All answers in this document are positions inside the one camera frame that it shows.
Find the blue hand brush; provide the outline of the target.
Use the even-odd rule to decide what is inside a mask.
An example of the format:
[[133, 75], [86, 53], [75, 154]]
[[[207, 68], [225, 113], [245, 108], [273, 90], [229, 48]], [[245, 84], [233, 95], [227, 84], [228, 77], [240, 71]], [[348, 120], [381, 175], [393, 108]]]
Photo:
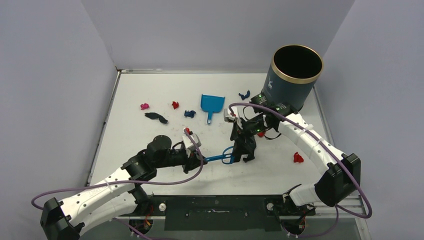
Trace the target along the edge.
[[205, 157], [204, 160], [207, 162], [221, 161], [224, 165], [232, 165], [235, 163], [235, 157], [233, 156], [233, 146], [229, 146], [223, 150], [221, 155], [215, 155], [210, 157]]

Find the blue plastic dustpan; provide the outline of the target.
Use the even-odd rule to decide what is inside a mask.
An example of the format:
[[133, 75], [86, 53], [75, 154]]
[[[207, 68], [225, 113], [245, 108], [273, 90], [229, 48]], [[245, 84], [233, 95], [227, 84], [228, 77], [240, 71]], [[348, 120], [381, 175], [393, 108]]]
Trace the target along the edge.
[[200, 108], [207, 113], [206, 123], [212, 123], [213, 114], [220, 113], [223, 110], [225, 97], [202, 94], [200, 98]]

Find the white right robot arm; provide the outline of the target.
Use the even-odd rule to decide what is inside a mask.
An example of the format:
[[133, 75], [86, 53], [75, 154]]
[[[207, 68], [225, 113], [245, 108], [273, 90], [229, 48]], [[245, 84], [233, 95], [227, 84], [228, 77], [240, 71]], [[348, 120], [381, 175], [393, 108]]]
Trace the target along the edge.
[[224, 110], [224, 120], [233, 124], [233, 163], [254, 160], [255, 136], [275, 130], [291, 140], [315, 165], [321, 175], [316, 183], [298, 184], [282, 195], [282, 207], [290, 215], [313, 203], [334, 207], [360, 185], [359, 157], [333, 147], [288, 103], [274, 103], [260, 93], [248, 103], [229, 105]]

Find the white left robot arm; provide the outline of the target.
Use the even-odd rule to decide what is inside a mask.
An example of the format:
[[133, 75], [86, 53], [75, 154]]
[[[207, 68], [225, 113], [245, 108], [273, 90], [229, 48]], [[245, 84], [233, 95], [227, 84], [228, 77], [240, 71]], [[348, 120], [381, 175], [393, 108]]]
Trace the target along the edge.
[[175, 145], [166, 135], [156, 136], [146, 147], [113, 173], [70, 197], [44, 203], [40, 225], [49, 240], [78, 240], [88, 230], [113, 218], [153, 209], [151, 196], [142, 188], [152, 185], [160, 168], [182, 166], [183, 172], [201, 169], [207, 162], [201, 141], [185, 131]]

